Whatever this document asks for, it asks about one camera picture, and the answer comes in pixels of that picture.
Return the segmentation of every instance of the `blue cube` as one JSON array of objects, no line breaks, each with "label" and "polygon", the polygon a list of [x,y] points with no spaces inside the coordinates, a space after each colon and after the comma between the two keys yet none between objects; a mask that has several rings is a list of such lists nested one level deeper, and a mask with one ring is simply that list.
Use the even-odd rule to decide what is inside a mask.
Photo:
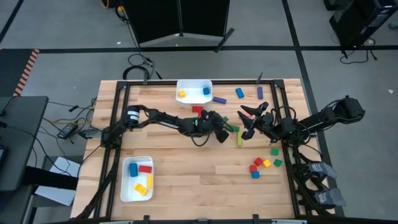
[{"label": "blue cube", "polygon": [[235,89],[235,91],[236,91],[236,94],[238,94],[239,98],[244,98],[244,94],[243,94],[243,91],[241,88],[237,88],[237,89]]},{"label": "blue cube", "polygon": [[208,87],[203,88],[203,94],[204,95],[209,95],[210,94],[210,89]]},{"label": "blue cube", "polygon": [[253,178],[253,179],[260,178],[260,172],[258,172],[258,171],[251,172],[251,178]]},{"label": "blue cube", "polygon": [[129,164],[130,177],[138,176],[138,165],[136,163]]}]

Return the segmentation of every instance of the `yellow block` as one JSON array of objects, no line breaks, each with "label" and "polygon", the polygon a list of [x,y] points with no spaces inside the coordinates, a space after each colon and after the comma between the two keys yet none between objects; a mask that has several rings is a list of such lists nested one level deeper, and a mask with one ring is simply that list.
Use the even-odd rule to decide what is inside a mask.
[{"label": "yellow block", "polygon": [[271,166],[271,161],[270,160],[268,160],[268,159],[266,159],[266,160],[264,160],[264,162],[262,162],[262,164],[265,166],[265,167],[269,167],[269,166]]},{"label": "yellow block", "polygon": [[241,131],[238,131],[237,135],[238,135],[238,136],[236,137],[236,144],[237,144],[238,146],[242,146],[242,144],[243,144],[242,132],[241,132]]},{"label": "yellow block", "polygon": [[148,174],[148,175],[147,175],[147,181],[148,181],[147,187],[148,187],[148,188],[153,188],[154,179],[153,179],[152,174]]},{"label": "yellow block", "polygon": [[181,98],[184,98],[184,97],[185,97],[185,91],[180,90],[180,91],[178,92],[178,95],[179,95]]},{"label": "yellow block", "polygon": [[141,184],[136,184],[134,186],[134,190],[138,191],[142,196],[145,196],[145,194],[147,194],[147,192],[148,192],[148,189],[146,189]]}]

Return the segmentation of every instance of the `white sticker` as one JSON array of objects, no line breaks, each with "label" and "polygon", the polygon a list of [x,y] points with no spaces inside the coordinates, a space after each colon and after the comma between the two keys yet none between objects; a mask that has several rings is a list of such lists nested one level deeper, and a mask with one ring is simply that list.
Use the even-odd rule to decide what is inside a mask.
[{"label": "white sticker", "polygon": [[127,115],[136,115],[139,117],[139,113],[137,111],[127,111]]}]

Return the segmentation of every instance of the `blue block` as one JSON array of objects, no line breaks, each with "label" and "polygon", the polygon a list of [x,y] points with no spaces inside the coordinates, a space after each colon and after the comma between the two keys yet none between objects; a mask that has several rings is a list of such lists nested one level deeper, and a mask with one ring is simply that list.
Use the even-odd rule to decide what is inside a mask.
[{"label": "blue block", "polygon": [[236,90],[236,94],[238,94],[239,98],[244,98],[244,94],[241,88],[237,88]]},{"label": "blue block", "polygon": [[138,166],[136,163],[129,164],[130,177],[138,176]]},{"label": "blue block", "polygon": [[261,86],[257,87],[257,96],[259,97],[260,100],[262,100],[264,97],[262,95],[262,87]]},{"label": "blue block", "polygon": [[258,171],[251,172],[251,178],[253,178],[253,179],[260,178],[260,172],[258,172]]},{"label": "blue block", "polygon": [[204,94],[204,95],[209,95],[209,94],[210,94],[210,90],[209,90],[208,87],[203,88],[203,94]]},{"label": "blue block", "polygon": [[226,104],[226,99],[222,99],[222,98],[217,97],[217,96],[214,96],[214,97],[213,97],[213,101],[214,101],[214,102],[217,102],[217,103]]}]

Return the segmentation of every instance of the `yellow cube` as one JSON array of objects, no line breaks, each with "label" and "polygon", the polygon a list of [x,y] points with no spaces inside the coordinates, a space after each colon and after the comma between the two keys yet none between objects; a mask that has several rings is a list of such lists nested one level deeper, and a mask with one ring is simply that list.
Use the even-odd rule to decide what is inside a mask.
[{"label": "yellow cube", "polygon": [[148,193],[148,189],[146,189],[141,184],[136,184],[134,186],[134,190],[138,191],[142,196],[145,196]]},{"label": "yellow cube", "polygon": [[179,95],[181,98],[184,98],[184,97],[185,97],[185,91],[180,90],[180,91],[178,92],[178,95]]},{"label": "yellow cube", "polygon": [[269,166],[271,166],[271,161],[270,160],[268,160],[268,159],[266,159],[266,160],[264,160],[264,162],[262,162],[262,164],[265,166],[265,167],[269,167]]},{"label": "yellow cube", "polygon": [[152,174],[148,174],[147,175],[147,188],[153,188],[153,184],[154,184],[153,176],[152,176]]}]

